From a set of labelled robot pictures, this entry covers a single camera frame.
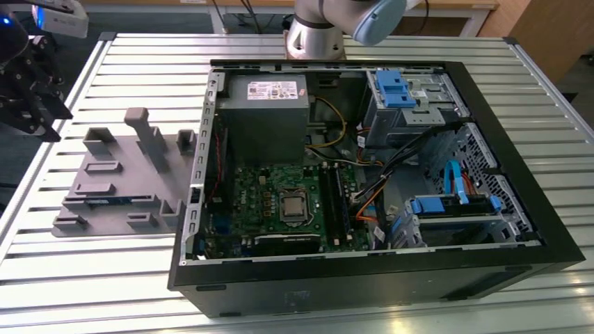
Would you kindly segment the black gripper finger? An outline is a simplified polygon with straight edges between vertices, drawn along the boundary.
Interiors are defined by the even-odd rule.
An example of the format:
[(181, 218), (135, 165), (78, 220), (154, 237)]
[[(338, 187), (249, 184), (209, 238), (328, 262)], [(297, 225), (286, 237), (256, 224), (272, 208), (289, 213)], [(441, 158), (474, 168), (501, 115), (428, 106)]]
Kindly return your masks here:
[(53, 119), (71, 119), (62, 87), (66, 80), (57, 60), (57, 42), (51, 36), (30, 36), (25, 51), (14, 59), (14, 69), (29, 99), (35, 100), (38, 108), (46, 110)]
[(15, 69), (2, 70), (2, 123), (45, 142), (62, 140), (53, 128), (55, 120), (46, 110), (38, 108), (35, 100), (29, 99), (23, 83), (15, 76)]

